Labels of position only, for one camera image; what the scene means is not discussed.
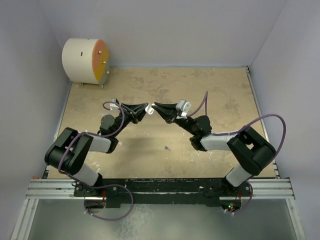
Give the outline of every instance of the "robotic arm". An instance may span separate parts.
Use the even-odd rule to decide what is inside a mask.
[[[100,121],[101,125],[98,135],[94,133],[81,135],[64,158],[61,170],[89,186],[101,186],[102,175],[84,163],[88,152],[112,153],[119,142],[116,136],[130,122],[134,124],[141,122],[146,115],[148,106],[147,102],[136,105],[121,104],[124,116],[122,114],[119,114],[116,118],[110,114],[103,116]],[[111,104],[110,108],[111,110],[117,110],[117,106],[114,104]],[[114,133],[117,129],[119,131],[113,136],[101,137]],[[65,128],[46,152],[44,157],[45,163],[58,169],[66,148],[78,134],[78,131],[75,129]]]
[[[208,116],[196,118],[188,116],[191,104],[184,99],[178,103],[163,104],[155,102],[156,110],[166,123],[175,123],[193,136],[189,139],[197,151],[225,150],[232,151],[239,162],[225,179],[233,187],[238,187],[245,180],[259,173],[273,160],[276,150],[252,127],[233,135],[212,133]]]

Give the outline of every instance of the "cylinder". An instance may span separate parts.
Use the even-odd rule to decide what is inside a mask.
[[[62,65],[72,82],[99,84],[109,73],[109,51],[102,39],[70,38],[62,50]]]

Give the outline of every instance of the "white wall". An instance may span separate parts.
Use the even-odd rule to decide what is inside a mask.
[[[279,113],[287,136],[276,159],[290,177],[309,240],[320,235],[320,1],[288,0],[252,64],[252,80],[263,114]],[[266,121],[272,143],[281,125]]]
[[[33,176],[41,177],[69,81],[36,0],[0,1],[0,239],[12,234]]]
[[[113,66],[244,66],[287,0],[39,0],[58,41],[102,38]]]

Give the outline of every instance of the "purple cable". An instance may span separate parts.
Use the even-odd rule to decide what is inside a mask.
[[[204,105],[205,115],[208,115],[207,101],[208,101],[208,91],[205,92],[204,97],[203,97],[203,100],[202,100],[202,102],[200,103],[200,105],[198,106],[198,108],[197,108],[193,113],[190,113],[190,114],[188,114],[187,116],[188,116],[188,117],[191,117],[191,116],[195,115],[197,112],[199,112],[199,110],[202,108],[202,106],[204,105],[204,103],[205,103],[205,105]]]
[[[110,136],[116,134],[117,132],[119,132],[120,129],[122,128],[122,126],[124,125],[124,121],[125,121],[125,113],[124,113],[124,110],[123,110],[123,108],[121,107],[120,104],[118,104],[116,102],[113,102],[113,101],[106,101],[106,102],[104,102],[102,104],[102,107],[104,109],[106,109],[106,110],[110,110],[110,109],[105,107],[105,104],[115,104],[121,111],[122,120],[121,120],[121,124],[120,124],[120,126],[119,126],[119,128],[117,130],[115,130],[114,132],[112,132],[110,134],[107,134],[107,135],[101,135],[100,137],[102,137],[102,138],[110,137]],[[61,160],[59,162],[59,165],[58,165],[58,172],[59,173],[65,174],[65,175],[67,175],[68,177],[70,177],[71,179],[73,179],[73,180],[75,180],[77,182],[80,182],[80,180],[75,178],[75,177],[73,177],[73,176],[71,176],[71,175],[68,175],[66,172],[62,171],[61,167],[62,167],[62,165],[63,165],[63,163],[65,161],[65,158],[66,158],[68,152],[72,148],[72,146],[75,144],[75,142],[78,140],[78,138],[80,136],[84,135],[84,134],[89,134],[89,135],[93,135],[93,136],[99,136],[96,133],[86,132],[86,131],[78,133],[78,135],[74,137],[74,139],[70,142],[69,146],[66,148],[66,150],[65,150],[64,154],[62,155],[62,158],[61,158]],[[95,217],[95,218],[106,220],[106,221],[118,221],[118,220],[121,220],[121,219],[125,218],[132,211],[132,209],[134,207],[134,197],[133,197],[132,193],[129,191],[129,189],[126,188],[125,186],[122,186],[122,185],[119,185],[119,184],[110,184],[110,185],[104,185],[104,186],[90,186],[90,185],[85,184],[84,182],[82,182],[82,184],[84,186],[88,187],[88,188],[91,188],[91,189],[104,189],[104,188],[108,188],[108,187],[120,187],[120,188],[125,189],[129,193],[129,195],[131,197],[131,206],[130,206],[130,209],[128,210],[128,212],[126,214],[124,214],[124,215],[122,215],[120,217],[117,217],[117,218],[104,218],[104,217],[101,217],[101,216],[94,215],[94,214],[90,213],[89,211],[86,211],[87,213],[90,213],[90,215],[92,214],[92,216]]]

